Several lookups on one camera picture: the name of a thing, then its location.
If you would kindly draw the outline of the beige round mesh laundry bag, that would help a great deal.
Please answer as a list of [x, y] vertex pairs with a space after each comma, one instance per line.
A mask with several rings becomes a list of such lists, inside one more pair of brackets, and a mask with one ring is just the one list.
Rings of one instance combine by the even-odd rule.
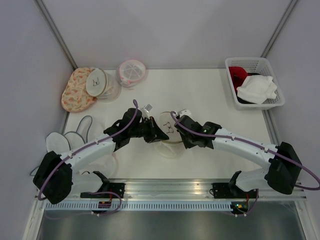
[[182, 138], [175, 128], [169, 111], [162, 112], [156, 122], [159, 128], [169, 137], [168, 140], [161, 140], [154, 145], [154, 149], [165, 158], [176, 158], [184, 151]]

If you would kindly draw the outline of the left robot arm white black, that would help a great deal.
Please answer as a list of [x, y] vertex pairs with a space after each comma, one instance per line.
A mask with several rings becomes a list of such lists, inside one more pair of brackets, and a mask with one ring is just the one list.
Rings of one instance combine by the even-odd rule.
[[38, 199], [55, 205], [69, 195], [82, 198], [104, 198], [109, 195], [109, 179], [100, 171], [77, 175], [94, 161], [112, 155], [126, 146], [132, 138], [143, 138], [150, 144], [165, 141], [169, 136], [157, 125], [155, 119], [143, 117], [137, 108], [129, 108], [122, 119], [103, 131], [103, 134], [81, 147], [58, 154], [45, 154], [35, 176], [34, 185], [39, 189]]

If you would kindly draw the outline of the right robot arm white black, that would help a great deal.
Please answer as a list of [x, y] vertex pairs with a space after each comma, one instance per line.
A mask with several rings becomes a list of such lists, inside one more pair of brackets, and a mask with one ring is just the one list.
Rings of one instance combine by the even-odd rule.
[[204, 125], [183, 115], [174, 124], [186, 149], [198, 146], [237, 155], [260, 168], [236, 171], [228, 183], [228, 192], [239, 198], [254, 189], [270, 187], [284, 195], [292, 194], [301, 172], [301, 161], [292, 145], [264, 144], [241, 138], [219, 124], [207, 121]]

